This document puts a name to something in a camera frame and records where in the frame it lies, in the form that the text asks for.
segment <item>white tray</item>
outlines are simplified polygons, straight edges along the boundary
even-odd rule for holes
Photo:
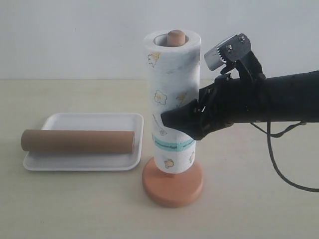
[[[132,130],[134,152],[128,154],[47,154],[28,152],[23,166],[31,171],[123,171],[141,159],[144,118],[136,113],[58,113],[42,129],[51,130]]]

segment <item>screw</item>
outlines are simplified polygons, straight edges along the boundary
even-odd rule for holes
[[[226,50],[230,53],[233,47],[231,45],[226,46]]]
[[[241,43],[243,43],[243,44],[244,44],[245,37],[244,37],[244,36],[241,36],[241,37],[239,37],[239,40],[240,40],[240,42],[241,42]]]

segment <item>round holder base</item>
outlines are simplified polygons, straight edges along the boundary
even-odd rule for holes
[[[147,195],[164,207],[178,208],[195,201],[203,187],[203,171],[197,161],[185,172],[168,174],[159,170],[151,158],[142,173]]]

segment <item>white table surface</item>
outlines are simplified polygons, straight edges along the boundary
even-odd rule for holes
[[[249,124],[197,143],[205,180],[197,201],[179,209],[153,203],[141,183],[153,155],[147,93],[146,81],[0,81],[0,238],[319,237],[319,194],[283,182],[272,168],[266,135]],[[59,112],[142,114],[140,164],[112,173],[25,170],[22,132],[40,129]],[[273,124],[273,132],[287,125]],[[319,124],[308,124],[273,140],[282,172],[306,186],[319,187],[318,133]]]

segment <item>paper towel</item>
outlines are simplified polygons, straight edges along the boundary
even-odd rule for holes
[[[146,69],[153,121],[154,159],[167,173],[181,173],[195,160],[196,142],[183,132],[163,126],[160,114],[198,98],[200,36],[189,30],[186,44],[167,47],[169,31],[158,31],[144,38]]]

